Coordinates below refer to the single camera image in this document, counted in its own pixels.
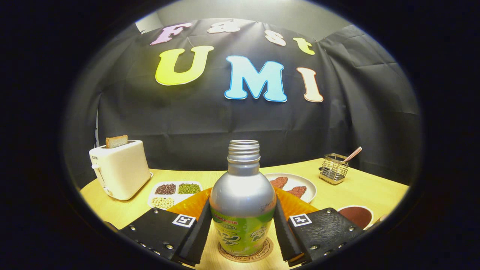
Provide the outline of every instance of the letter u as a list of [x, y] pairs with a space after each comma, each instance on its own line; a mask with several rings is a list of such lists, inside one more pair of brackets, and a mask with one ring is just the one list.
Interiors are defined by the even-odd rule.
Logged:
[[195, 53], [192, 67], [185, 72], [175, 72], [175, 63], [179, 55], [184, 53], [184, 49], [171, 49], [160, 54], [160, 63], [155, 72], [155, 79], [159, 84], [165, 86], [182, 85], [194, 81], [205, 70], [208, 52], [213, 50], [212, 46], [193, 47]]

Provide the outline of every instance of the green bottle label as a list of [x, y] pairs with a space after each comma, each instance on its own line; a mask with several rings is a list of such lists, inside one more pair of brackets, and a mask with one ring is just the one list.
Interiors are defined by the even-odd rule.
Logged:
[[225, 251], [236, 256], [249, 256], [262, 249], [274, 210], [252, 218], [235, 218], [211, 210], [220, 245]]

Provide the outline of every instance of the aluminum bottle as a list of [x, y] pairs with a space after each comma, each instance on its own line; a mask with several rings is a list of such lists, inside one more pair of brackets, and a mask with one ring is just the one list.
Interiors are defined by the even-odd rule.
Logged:
[[215, 232], [226, 252], [250, 256], [263, 247], [276, 195], [259, 172], [258, 141], [230, 141], [227, 160], [228, 171], [218, 179], [210, 195]]

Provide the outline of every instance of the utensil holder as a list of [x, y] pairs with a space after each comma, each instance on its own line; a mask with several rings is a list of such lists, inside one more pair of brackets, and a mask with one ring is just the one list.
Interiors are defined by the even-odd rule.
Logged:
[[343, 182], [348, 171], [347, 157], [338, 154], [326, 154], [325, 160], [320, 168], [320, 178], [330, 184]]

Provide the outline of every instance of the black curtain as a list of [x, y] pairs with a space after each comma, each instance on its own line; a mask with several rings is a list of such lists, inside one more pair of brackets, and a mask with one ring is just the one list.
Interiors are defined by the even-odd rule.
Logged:
[[[131, 27], [95, 56], [65, 118], [65, 161], [80, 188], [95, 178], [88, 151], [95, 142], [97, 109], [100, 145], [106, 137], [123, 134], [142, 140], [154, 169], [226, 170], [229, 140], [257, 139], [263, 167], [332, 152], [348, 155], [362, 146], [352, 167], [401, 183], [412, 180], [421, 154], [419, 109], [407, 77], [377, 42], [354, 26], [317, 42], [238, 19], [233, 20], [238, 32], [207, 32], [224, 21], [232, 19], [191, 21], [172, 40], [153, 46], [162, 29], [138, 35]], [[265, 30], [280, 33], [287, 45], [269, 42]], [[301, 51], [294, 37], [311, 43], [315, 55]], [[155, 80], [160, 53], [185, 49], [175, 65], [176, 72], [184, 72], [192, 65], [190, 49], [203, 45], [214, 50], [198, 79], [176, 86]], [[230, 55], [249, 58], [257, 71], [267, 61], [281, 63], [287, 102], [270, 102], [263, 95], [254, 99], [245, 82], [246, 99], [226, 99]], [[316, 72], [323, 102], [304, 99], [298, 67]]]

